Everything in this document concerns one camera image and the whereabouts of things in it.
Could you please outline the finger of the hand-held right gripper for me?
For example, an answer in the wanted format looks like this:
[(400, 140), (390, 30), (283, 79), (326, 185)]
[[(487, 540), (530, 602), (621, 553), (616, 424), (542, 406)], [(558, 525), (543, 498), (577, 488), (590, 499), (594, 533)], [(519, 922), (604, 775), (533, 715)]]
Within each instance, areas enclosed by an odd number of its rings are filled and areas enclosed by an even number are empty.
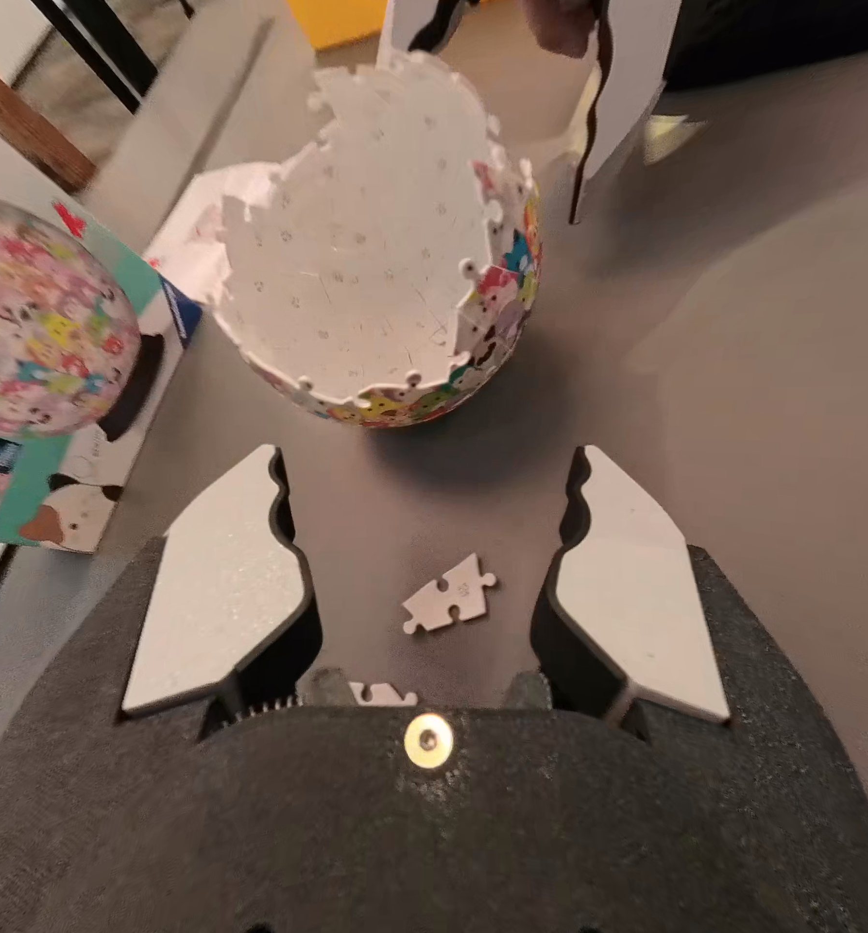
[(643, 124), (661, 96), (681, 1), (568, 2), (590, 8), (591, 75), (571, 122), (576, 156), (569, 222), (580, 223), (589, 182)]
[(470, 1), (387, 2), (375, 64), (391, 64), (395, 52), (440, 53), (470, 7)]

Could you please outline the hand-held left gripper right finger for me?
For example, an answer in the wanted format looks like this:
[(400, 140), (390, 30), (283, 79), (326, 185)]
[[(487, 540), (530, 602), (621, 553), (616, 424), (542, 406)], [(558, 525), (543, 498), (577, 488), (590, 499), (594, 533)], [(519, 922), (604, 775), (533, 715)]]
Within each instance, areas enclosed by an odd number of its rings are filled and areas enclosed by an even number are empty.
[(611, 724), (637, 702), (727, 723), (684, 534), (597, 446), (574, 450), (565, 495), (560, 542), (531, 620), (553, 704)]

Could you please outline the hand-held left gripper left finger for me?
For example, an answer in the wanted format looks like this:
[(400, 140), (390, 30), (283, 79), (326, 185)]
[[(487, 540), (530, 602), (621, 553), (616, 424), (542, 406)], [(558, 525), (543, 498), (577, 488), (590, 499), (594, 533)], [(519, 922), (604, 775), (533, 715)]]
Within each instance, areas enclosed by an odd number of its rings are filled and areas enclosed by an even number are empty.
[(296, 696), (323, 633), (295, 536), (285, 461), (271, 445), (189, 503), (164, 538), (125, 716), (198, 699), (241, 714)]

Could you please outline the partly built puzzle ball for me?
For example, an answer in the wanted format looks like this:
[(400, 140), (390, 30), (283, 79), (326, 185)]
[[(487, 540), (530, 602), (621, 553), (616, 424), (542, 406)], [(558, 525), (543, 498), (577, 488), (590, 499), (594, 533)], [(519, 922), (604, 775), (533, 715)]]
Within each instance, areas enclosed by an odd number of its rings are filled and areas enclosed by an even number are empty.
[(226, 195), (215, 318), (243, 361), (312, 416), (416, 426), (512, 355), (540, 284), (540, 197), (473, 85), (425, 52), (315, 72), (331, 120)]

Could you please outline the white puzzle piece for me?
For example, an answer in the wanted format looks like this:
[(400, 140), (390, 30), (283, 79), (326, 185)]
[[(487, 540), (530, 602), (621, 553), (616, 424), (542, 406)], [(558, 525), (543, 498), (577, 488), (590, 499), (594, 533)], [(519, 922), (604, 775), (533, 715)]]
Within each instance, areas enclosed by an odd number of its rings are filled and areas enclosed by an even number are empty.
[(431, 633), (455, 622), (483, 618), (488, 612), (488, 591), (497, 584), (496, 575), (483, 573), (478, 555), (470, 554), (404, 600), (402, 605), (408, 617), (403, 632), (408, 636), (419, 629)]
[(415, 692), (401, 694), (388, 683), (365, 684), (350, 681), (348, 686), (357, 705), (361, 707), (414, 707), (419, 701)]

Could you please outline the printed puzzle box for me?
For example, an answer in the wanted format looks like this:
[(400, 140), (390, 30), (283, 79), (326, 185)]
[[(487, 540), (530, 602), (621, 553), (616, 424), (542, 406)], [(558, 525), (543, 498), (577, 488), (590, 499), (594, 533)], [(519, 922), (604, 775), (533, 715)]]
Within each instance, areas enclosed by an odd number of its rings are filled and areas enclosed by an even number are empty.
[(52, 206), (0, 200), (0, 544), (91, 554), (203, 310)]

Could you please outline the person's right hand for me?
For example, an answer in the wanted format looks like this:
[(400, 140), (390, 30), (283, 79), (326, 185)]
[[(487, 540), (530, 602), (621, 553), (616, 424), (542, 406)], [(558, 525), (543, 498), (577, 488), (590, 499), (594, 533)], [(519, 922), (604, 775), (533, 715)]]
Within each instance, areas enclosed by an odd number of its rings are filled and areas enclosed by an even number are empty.
[(585, 57), (596, 21), (591, 1), (521, 1), (520, 6), (542, 50), (573, 60)]

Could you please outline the yellow plastic bin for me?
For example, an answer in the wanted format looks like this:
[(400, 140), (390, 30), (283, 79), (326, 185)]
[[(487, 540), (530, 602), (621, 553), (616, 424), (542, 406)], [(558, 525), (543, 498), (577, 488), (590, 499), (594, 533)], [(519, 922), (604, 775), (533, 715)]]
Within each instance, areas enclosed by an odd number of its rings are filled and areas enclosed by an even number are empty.
[(386, 1), (288, 1), (311, 48), (324, 52), (377, 35)]

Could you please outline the black cushioned pad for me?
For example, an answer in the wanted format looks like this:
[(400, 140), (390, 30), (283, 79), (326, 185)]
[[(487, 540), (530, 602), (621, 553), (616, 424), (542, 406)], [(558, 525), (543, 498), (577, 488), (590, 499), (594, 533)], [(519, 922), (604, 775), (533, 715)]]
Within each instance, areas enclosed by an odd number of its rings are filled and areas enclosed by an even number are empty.
[(868, 52), (868, 1), (683, 1), (663, 80), (715, 87)]

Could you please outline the folded instruction leaflet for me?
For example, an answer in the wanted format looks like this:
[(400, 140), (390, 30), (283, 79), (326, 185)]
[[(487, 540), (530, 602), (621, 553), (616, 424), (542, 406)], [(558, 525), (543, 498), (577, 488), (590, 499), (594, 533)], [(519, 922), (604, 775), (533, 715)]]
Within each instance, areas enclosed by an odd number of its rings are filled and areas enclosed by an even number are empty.
[(197, 174), (144, 257), (169, 283), (205, 309), (217, 309), (231, 275), (229, 229), (250, 223), (272, 201), (283, 168), (253, 161)]

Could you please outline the wooden bench plank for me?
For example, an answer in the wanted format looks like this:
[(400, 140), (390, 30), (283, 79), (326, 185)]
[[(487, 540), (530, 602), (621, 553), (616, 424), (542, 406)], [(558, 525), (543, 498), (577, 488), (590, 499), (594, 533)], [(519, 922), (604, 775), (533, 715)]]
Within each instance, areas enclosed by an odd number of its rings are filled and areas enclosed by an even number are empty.
[(0, 138), (68, 194), (85, 190), (96, 167), (0, 78)]

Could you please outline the black metal frame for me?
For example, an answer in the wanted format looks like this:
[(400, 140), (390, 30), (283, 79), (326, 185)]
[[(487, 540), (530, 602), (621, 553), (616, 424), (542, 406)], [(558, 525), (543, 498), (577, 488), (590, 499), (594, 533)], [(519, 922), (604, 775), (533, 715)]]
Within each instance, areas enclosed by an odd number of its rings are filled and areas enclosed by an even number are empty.
[(33, 1), (31, 4), (44, 17), (48, 29), (21, 64), (11, 87), (18, 90), (26, 83), (49, 42), (57, 38), (130, 114), (137, 113), (158, 77), (159, 66), (149, 58), (112, 3)]

